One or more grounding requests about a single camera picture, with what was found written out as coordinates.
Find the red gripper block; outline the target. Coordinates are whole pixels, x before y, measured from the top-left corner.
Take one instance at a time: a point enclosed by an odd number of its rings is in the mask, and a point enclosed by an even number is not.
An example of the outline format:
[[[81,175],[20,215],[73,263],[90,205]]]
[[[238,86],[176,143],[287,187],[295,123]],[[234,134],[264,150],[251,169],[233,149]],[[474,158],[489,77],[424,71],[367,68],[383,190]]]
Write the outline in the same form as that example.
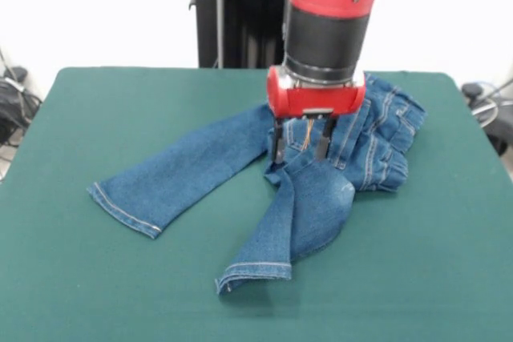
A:
[[[315,157],[326,158],[337,116],[356,112],[366,93],[365,75],[359,71],[346,84],[318,85],[290,75],[283,66],[271,66],[266,84],[268,104],[275,119],[271,161],[281,164],[284,158],[284,119],[329,116],[317,142]]]

